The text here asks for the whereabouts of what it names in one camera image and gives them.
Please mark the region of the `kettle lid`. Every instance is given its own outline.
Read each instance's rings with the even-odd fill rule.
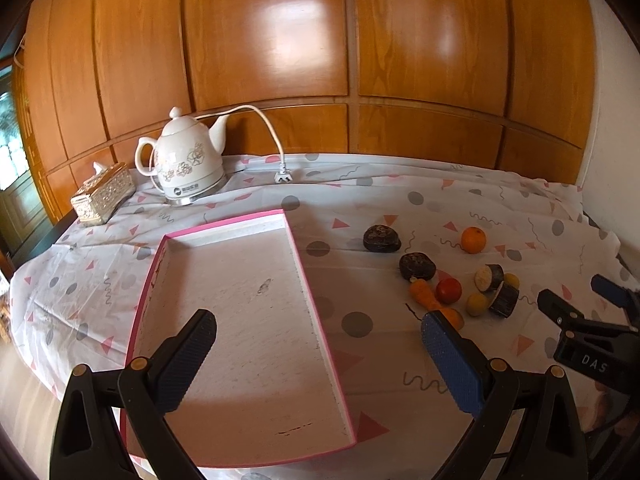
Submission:
[[[196,124],[200,124],[196,119],[189,116],[184,116],[182,114],[182,110],[177,106],[171,108],[169,112],[169,117],[171,117],[171,121],[165,124],[162,129],[162,133],[160,134],[162,137],[169,136],[186,130],[187,128],[191,128]]]

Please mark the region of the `gold tissue box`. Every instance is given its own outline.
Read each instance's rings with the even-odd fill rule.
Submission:
[[[136,192],[127,165],[114,164],[85,180],[71,197],[71,205],[82,224],[106,224],[116,209]]]

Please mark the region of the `window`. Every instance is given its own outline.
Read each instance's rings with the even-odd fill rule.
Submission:
[[[7,189],[29,169],[22,146],[11,92],[0,95],[0,190]]]

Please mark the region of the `brass screw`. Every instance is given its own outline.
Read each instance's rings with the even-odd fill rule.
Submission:
[[[562,379],[564,377],[564,370],[562,370],[562,368],[558,365],[553,365],[551,367],[551,375],[553,375],[553,377],[557,377],[558,379]]]
[[[502,359],[492,359],[491,368],[493,368],[496,372],[503,372],[507,369],[507,363]]]
[[[86,365],[76,365],[74,366],[74,369],[71,371],[71,373],[76,377],[83,375],[85,372],[86,372]]]
[[[139,372],[143,370],[146,366],[146,358],[144,357],[136,357],[132,362],[129,363],[129,366],[132,370]]]

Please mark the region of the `red tomato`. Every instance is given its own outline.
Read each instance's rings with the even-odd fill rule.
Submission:
[[[445,305],[455,303],[460,296],[462,296],[462,285],[455,278],[446,278],[436,287],[436,298]]]

